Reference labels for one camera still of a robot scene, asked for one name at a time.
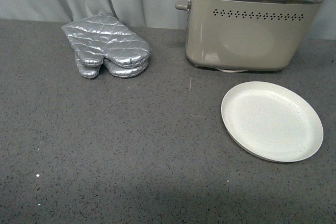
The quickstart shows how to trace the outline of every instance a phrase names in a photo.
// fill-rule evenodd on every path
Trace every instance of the speckled countertop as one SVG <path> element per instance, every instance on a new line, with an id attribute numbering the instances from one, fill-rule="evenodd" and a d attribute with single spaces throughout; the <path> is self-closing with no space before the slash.
<path id="1" fill-rule="evenodd" d="M 131 79 L 82 78 L 61 23 L 0 21 L 1 223 L 335 223 L 336 41 L 305 40 L 275 73 L 195 68 L 185 31 L 133 28 L 153 48 Z M 246 81 L 316 110 L 309 159 L 257 158 L 220 106 Z"/>

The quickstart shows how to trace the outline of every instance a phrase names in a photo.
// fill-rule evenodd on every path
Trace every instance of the plate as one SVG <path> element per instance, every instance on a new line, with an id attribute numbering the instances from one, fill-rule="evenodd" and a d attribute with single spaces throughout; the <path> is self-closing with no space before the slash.
<path id="1" fill-rule="evenodd" d="M 222 118 L 234 141 L 251 154 L 274 162 L 314 155 L 323 141 L 315 110 L 294 92 L 268 82 L 245 82 L 222 101 Z"/>

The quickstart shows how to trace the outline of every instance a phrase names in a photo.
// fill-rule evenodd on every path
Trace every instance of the toaster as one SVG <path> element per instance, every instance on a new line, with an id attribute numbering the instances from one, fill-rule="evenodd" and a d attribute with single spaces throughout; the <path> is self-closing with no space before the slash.
<path id="1" fill-rule="evenodd" d="M 323 0 L 188 0 L 186 54 L 196 67 L 224 72 L 287 66 Z"/>

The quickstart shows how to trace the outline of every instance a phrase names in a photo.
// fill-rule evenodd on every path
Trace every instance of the oven mitt thumb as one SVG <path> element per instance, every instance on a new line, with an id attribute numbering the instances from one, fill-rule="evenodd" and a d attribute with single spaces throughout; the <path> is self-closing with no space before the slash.
<path id="1" fill-rule="evenodd" d="M 75 51 L 79 73 L 87 79 L 96 77 L 103 63 L 120 78 L 134 77 L 148 66 L 149 44 L 111 14 L 84 18 L 62 29 Z"/>

